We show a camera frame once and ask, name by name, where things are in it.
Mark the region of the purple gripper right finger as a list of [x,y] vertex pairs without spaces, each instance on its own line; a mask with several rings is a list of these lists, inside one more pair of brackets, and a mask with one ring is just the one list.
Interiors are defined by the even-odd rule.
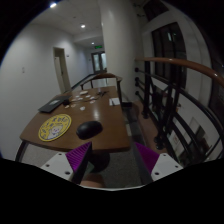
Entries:
[[138,150],[138,165],[142,182],[154,182],[182,169],[167,153],[158,154],[152,149],[135,143]]

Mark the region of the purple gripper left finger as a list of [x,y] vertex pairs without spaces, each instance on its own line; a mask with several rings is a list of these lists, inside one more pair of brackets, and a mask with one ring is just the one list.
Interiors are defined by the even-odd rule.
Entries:
[[42,169],[75,184],[80,184],[91,153],[92,143],[88,142],[67,153],[57,153],[42,166]]

